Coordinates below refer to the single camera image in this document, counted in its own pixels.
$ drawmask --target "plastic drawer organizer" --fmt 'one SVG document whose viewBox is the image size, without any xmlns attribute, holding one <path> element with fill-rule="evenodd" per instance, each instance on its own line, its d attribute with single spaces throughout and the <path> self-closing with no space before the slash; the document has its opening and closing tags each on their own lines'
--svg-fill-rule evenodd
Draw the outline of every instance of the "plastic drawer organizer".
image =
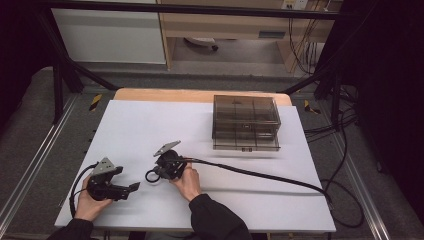
<svg viewBox="0 0 424 240">
<path fill-rule="evenodd" d="M 281 121 L 274 98 L 214 96 L 213 148 L 278 151 Z"/>
</svg>

